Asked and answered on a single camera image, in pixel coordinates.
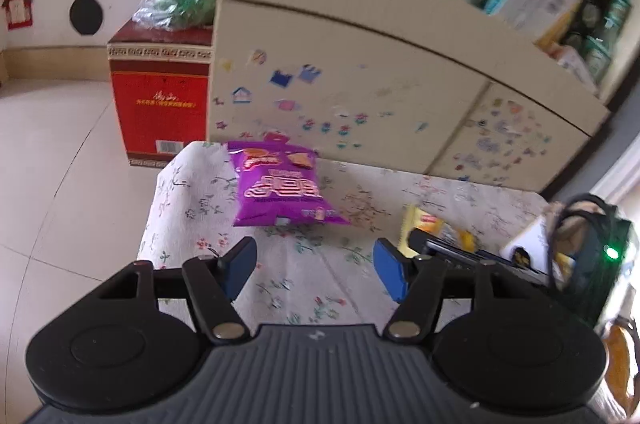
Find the baseboard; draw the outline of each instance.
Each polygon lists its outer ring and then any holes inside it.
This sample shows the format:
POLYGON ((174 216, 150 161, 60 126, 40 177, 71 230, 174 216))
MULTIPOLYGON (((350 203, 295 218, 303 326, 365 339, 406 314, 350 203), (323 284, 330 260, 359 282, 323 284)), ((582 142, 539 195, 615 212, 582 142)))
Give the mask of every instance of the baseboard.
POLYGON ((5 49, 2 54, 11 79, 110 79, 104 46, 28 47, 5 49))
POLYGON ((0 52, 0 87, 9 79, 9 74, 4 66, 4 52, 0 52))

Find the electronic device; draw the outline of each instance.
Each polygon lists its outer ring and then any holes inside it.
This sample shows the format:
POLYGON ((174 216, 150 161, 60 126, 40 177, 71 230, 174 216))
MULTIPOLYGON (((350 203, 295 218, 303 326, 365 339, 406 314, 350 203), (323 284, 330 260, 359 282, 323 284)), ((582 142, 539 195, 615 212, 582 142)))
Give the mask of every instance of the electronic device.
POLYGON ((401 298, 382 334, 264 324, 252 336, 231 302, 256 260, 247 237, 180 269, 127 265, 31 340, 44 406, 27 422, 602 422, 587 406, 607 366, 599 337, 496 261, 409 259, 379 239, 374 266, 401 298), (195 331, 158 298, 186 299, 195 331), (434 332, 447 298, 472 311, 434 332))

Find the metal screw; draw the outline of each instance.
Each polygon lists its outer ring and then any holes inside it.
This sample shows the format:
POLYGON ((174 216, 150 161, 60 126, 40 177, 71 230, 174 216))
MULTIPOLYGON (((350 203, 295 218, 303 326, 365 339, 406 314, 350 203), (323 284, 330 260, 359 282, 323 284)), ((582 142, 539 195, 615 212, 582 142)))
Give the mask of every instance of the metal screw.
POLYGON ((244 327, 239 323, 221 323, 213 327, 213 335, 218 339, 236 340, 244 336, 244 327))
POLYGON ((420 327, 413 321, 395 321, 389 325, 389 334, 396 339, 410 339, 420 335, 420 327))

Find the green vegetables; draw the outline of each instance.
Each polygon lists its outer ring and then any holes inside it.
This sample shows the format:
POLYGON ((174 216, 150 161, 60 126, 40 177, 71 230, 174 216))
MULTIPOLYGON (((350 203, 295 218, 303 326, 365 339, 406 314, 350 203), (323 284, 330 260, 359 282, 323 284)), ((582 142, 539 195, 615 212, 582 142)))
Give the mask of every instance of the green vegetables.
POLYGON ((156 24, 173 30, 212 25, 216 0, 151 0, 148 5, 156 24))

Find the yellow package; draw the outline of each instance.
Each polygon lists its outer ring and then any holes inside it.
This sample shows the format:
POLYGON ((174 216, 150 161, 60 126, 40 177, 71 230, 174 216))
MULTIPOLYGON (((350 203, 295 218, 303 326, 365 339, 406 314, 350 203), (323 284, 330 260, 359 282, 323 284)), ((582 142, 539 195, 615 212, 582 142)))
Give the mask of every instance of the yellow package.
POLYGON ((407 258, 413 258, 418 255, 408 245, 409 233, 414 229, 427 232, 444 240, 447 244, 459 247, 463 251, 470 253, 476 251, 476 238, 471 233, 447 224, 443 219, 421 210, 418 206, 409 205, 402 221, 400 243, 398 244, 398 250, 407 258))

